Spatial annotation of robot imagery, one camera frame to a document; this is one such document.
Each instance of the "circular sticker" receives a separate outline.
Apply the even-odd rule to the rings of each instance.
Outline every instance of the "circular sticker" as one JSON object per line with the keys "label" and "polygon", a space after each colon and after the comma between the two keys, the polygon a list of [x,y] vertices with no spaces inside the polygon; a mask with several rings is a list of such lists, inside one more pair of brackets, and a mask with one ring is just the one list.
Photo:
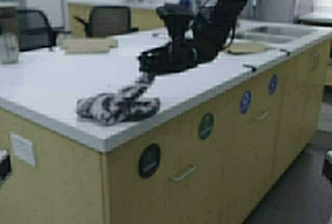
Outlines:
{"label": "circular sticker", "polygon": [[151,177],[160,164],[160,147],[152,144],[142,153],[139,161],[139,174],[141,178]]}
{"label": "circular sticker", "polygon": [[269,93],[273,95],[276,92],[277,87],[278,87],[278,77],[277,75],[273,75],[269,84]]}
{"label": "circular sticker", "polygon": [[241,103],[240,103],[241,114],[245,114],[249,110],[250,104],[251,104],[251,92],[246,91],[241,98]]}
{"label": "circular sticker", "polygon": [[198,128],[198,135],[201,140],[205,140],[211,135],[213,131],[213,125],[214,125],[213,114],[212,113],[205,114],[201,119]]}

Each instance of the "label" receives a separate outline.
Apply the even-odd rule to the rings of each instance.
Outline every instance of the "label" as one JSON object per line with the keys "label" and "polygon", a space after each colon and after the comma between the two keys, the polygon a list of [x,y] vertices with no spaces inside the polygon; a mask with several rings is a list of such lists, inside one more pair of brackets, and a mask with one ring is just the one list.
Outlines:
{"label": "label", "polygon": [[34,144],[30,140],[11,133],[10,141],[15,157],[31,166],[37,166]]}
{"label": "label", "polygon": [[151,177],[158,169],[160,164],[160,147],[152,144],[147,147],[139,161],[139,175],[141,178]]}
{"label": "label", "polygon": [[278,87],[278,77],[277,75],[273,75],[269,84],[270,95],[273,95],[276,92],[277,87]]}
{"label": "label", "polygon": [[203,116],[198,129],[198,135],[201,140],[207,139],[212,131],[214,125],[214,116],[212,113],[207,113]]}
{"label": "label", "polygon": [[241,114],[247,113],[247,111],[250,108],[251,100],[252,100],[251,92],[246,91],[241,98],[241,103],[240,103]]}

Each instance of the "office chair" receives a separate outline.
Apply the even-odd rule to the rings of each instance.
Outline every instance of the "office chair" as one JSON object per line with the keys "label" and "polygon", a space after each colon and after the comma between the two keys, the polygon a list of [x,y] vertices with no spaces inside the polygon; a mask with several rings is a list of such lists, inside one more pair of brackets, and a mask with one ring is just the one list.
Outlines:
{"label": "office chair", "polygon": [[131,11],[126,6],[96,6],[91,10],[89,22],[74,16],[83,24],[86,37],[107,37],[138,31],[131,27]]}
{"label": "office chair", "polygon": [[47,16],[41,10],[18,9],[17,16],[21,51],[40,48],[52,49],[56,45],[57,34],[64,32],[60,29],[52,29]]}

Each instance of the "wooden cabinet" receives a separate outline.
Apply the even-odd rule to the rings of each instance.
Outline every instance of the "wooden cabinet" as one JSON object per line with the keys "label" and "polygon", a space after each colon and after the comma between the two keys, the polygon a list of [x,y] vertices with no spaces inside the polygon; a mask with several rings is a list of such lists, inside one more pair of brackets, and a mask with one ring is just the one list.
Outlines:
{"label": "wooden cabinet", "polygon": [[325,85],[332,87],[332,65],[327,67],[326,77],[325,77]]}
{"label": "wooden cabinet", "polygon": [[[206,127],[212,132],[201,139],[206,116],[212,116],[213,128]],[[111,223],[220,223],[230,117],[221,95],[107,155]],[[137,166],[151,144],[161,149],[160,166],[143,179]]]}
{"label": "wooden cabinet", "polygon": [[[271,82],[276,86],[272,90]],[[223,223],[241,223],[272,185],[274,146],[284,83],[285,67],[279,65],[230,92],[234,139],[225,153],[227,190]],[[251,93],[252,99],[249,109],[242,114],[240,105],[246,92]]]}
{"label": "wooden cabinet", "polygon": [[306,87],[298,82],[297,60],[301,55],[286,62],[287,83],[284,86],[279,130],[274,154],[273,178],[277,180],[299,153],[299,139],[302,130]]}
{"label": "wooden cabinet", "polygon": [[309,63],[307,67],[308,82],[304,85],[300,85],[301,87],[305,87],[307,90],[302,122],[303,126],[299,141],[300,150],[306,146],[317,130],[317,122],[323,98],[323,85],[326,76],[329,52],[330,40],[311,48],[303,55]]}
{"label": "wooden cabinet", "polygon": [[13,156],[1,221],[240,224],[315,132],[328,52],[321,43],[109,153],[0,110],[0,148],[12,154],[15,132],[38,163]]}
{"label": "wooden cabinet", "polygon": [[[74,37],[85,37],[84,26],[76,21],[73,16],[78,16],[88,21],[93,5],[69,4],[71,30]],[[140,31],[152,30],[163,27],[163,21],[157,16],[154,9],[131,9],[131,25]]]}
{"label": "wooden cabinet", "polygon": [[275,148],[275,180],[316,132],[329,49],[330,41],[325,41],[287,62],[287,83]]}

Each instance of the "green circular sticker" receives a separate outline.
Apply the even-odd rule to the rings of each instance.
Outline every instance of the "green circular sticker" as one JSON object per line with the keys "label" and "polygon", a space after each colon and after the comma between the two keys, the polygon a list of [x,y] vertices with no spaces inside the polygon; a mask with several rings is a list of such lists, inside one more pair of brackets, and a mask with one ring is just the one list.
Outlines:
{"label": "green circular sticker", "polygon": [[213,131],[213,125],[214,125],[213,114],[211,113],[205,114],[199,124],[198,135],[200,139],[205,140],[211,135]]}

